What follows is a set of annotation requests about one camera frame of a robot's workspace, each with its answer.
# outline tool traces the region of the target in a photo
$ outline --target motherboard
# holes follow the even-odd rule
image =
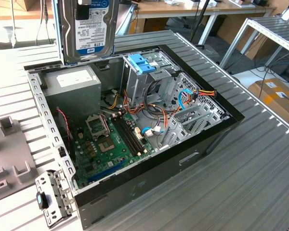
[[[90,116],[82,127],[71,129],[74,179],[79,188],[154,153],[154,147],[137,130],[128,113],[109,118]]]

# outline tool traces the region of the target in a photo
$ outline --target green motherboard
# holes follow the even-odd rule
[[[99,136],[95,140],[85,123],[82,127],[71,130],[75,150],[75,157],[72,159],[76,168],[74,179],[79,188],[155,152],[146,137],[140,140],[137,138],[134,131],[137,125],[130,114],[126,113],[120,118],[108,118],[105,121],[110,131],[109,135]],[[98,121],[90,123],[90,127],[92,131],[103,129]]]

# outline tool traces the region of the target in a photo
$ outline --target hard drive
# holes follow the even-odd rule
[[[53,0],[59,56],[64,65],[114,52],[118,0]]]

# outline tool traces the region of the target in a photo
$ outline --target hard drive label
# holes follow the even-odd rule
[[[100,52],[106,41],[108,0],[92,0],[88,20],[75,20],[76,50],[80,54]]]

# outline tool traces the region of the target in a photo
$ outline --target red cable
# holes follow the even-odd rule
[[[66,116],[64,115],[63,111],[61,111],[59,108],[57,108],[57,111],[61,113],[61,115],[63,116],[64,120],[66,121],[67,138],[68,138],[68,148],[70,148],[71,138],[70,138],[70,136],[69,136],[70,131],[69,131],[68,123],[67,123],[67,118],[66,118]]]

